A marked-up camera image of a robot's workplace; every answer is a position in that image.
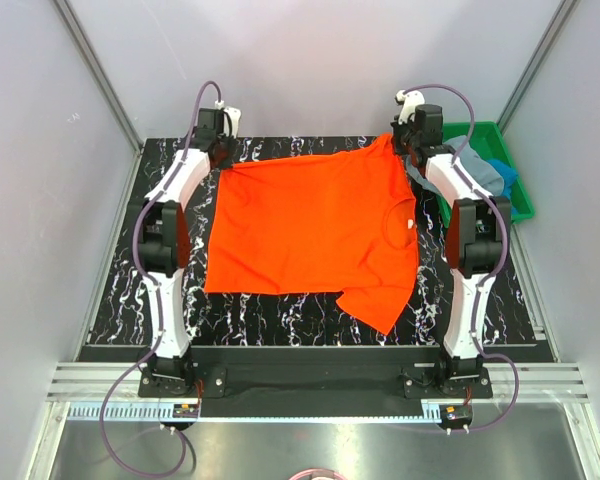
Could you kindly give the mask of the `grey-blue t shirt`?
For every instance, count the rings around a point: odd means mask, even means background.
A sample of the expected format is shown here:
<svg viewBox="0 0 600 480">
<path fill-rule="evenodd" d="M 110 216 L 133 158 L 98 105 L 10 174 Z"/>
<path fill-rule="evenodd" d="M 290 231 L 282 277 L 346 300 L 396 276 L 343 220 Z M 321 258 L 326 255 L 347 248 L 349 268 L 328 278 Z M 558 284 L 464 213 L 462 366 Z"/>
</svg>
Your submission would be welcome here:
<svg viewBox="0 0 600 480">
<path fill-rule="evenodd" d="M 502 176 L 487 161 L 467 144 L 459 155 L 460 161 L 471 177 L 492 195 L 499 196 L 504 192 L 505 182 Z M 409 157 L 405 158 L 406 171 L 409 176 L 423 189 L 441 196 L 441 192 L 429 180 L 425 179 L 416 167 L 411 164 Z"/>
</svg>

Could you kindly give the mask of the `orange t shirt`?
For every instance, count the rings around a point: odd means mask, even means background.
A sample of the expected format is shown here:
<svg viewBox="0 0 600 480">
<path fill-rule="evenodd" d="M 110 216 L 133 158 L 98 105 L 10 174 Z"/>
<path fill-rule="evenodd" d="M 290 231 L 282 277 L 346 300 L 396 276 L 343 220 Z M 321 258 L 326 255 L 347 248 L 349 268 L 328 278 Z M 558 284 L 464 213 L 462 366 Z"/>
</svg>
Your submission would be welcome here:
<svg viewBox="0 0 600 480">
<path fill-rule="evenodd" d="M 390 333 L 413 293 L 416 199 L 389 133 L 333 154 L 237 163 L 219 176 L 207 293 L 335 293 Z"/>
</svg>

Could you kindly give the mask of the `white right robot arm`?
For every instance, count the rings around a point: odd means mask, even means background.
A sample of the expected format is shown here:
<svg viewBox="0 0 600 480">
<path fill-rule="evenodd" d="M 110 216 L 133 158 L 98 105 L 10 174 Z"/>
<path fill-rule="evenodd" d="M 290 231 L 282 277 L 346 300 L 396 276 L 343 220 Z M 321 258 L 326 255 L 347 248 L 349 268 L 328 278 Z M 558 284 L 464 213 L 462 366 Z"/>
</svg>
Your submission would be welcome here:
<svg viewBox="0 0 600 480">
<path fill-rule="evenodd" d="M 422 100 L 400 101 L 392 123 L 396 153 L 406 156 L 452 206 L 445 256 L 453 276 L 450 320 L 431 367 L 402 372 L 405 396 L 465 398 L 489 395 L 482 328 L 488 296 L 509 252 L 511 203 L 479 185 L 459 151 L 443 143 L 443 113 Z"/>
</svg>

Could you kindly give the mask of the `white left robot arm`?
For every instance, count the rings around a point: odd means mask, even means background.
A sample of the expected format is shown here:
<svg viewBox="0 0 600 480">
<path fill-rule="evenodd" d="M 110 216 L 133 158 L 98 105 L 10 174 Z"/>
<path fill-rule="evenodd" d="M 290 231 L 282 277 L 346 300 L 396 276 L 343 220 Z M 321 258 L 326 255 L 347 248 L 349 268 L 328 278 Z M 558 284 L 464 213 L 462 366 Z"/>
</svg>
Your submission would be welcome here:
<svg viewBox="0 0 600 480">
<path fill-rule="evenodd" d="M 159 183 L 130 205 L 137 215 L 132 258 L 149 296 L 152 340 L 138 361 L 139 395 L 185 396 L 196 378 L 183 314 L 182 283 L 191 253 L 185 211 L 199 184 L 231 155 L 241 111 L 217 101 L 197 124 Z"/>
</svg>

